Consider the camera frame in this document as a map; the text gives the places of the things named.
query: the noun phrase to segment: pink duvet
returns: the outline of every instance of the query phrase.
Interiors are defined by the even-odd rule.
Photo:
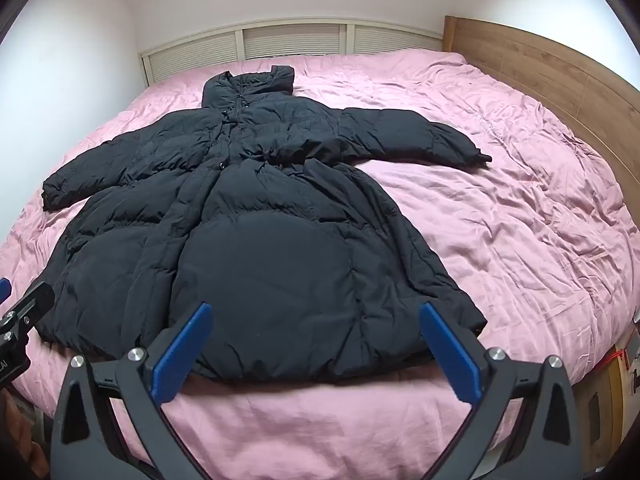
[[[420,164],[360,166],[482,310],[485,346],[523,360],[558,354],[575,382],[621,335],[638,304],[640,236],[611,170],[539,102],[457,54],[256,59],[181,73],[147,89],[62,163],[169,111],[199,106],[204,82],[219,72],[262,72],[272,64],[295,67],[297,95],[335,108],[415,110],[465,132],[494,158],[471,173]],[[45,267],[82,207],[44,214],[41,191],[0,249],[0,276],[14,285],[3,309]],[[68,355],[35,334],[28,353],[33,365],[16,385],[51,414]],[[116,408],[132,448],[143,454]],[[468,412],[436,365],[341,386],[230,388],[190,376],[163,409],[213,478],[242,480],[416,476]]]

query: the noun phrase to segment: wooden headboard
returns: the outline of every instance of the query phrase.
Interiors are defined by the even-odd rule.
[[[532,96],[610,165],[640,225],[640,92],[590,57],[517,28],[447,16],[444,52]]]

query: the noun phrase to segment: white wall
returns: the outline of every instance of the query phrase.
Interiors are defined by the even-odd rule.
[[[0,44],[0,242],[68,149],[143,89],[119,0],[30,0]]]
[[[640,54],[605,0],[457,0],[455,14],[545,36],[640,89]]]
[[[270,18],[363,18],[442,32],[453,0],[146,0],[134,8],[138,47]]]

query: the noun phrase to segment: jacket sleeve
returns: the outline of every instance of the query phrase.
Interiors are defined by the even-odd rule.
[[[347,158],[350,147],[357,146],[355,151],[366,158],[425,160],[454,168],[492,160],[465,134],[411,110],[345,108],[338,119],[338,136],[348,143]]]
[[[78,155],[42,184],[44,211],[58,211],[123,181],[150,126],[121,134]]]

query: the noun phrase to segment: jacket's left sleeve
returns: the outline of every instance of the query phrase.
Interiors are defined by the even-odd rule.
[[[338,136],[379,160],[426,160],[443,166],[467,168],[492,159],[451,126],[432,123],[411,110],[345,108],[338,118]]]

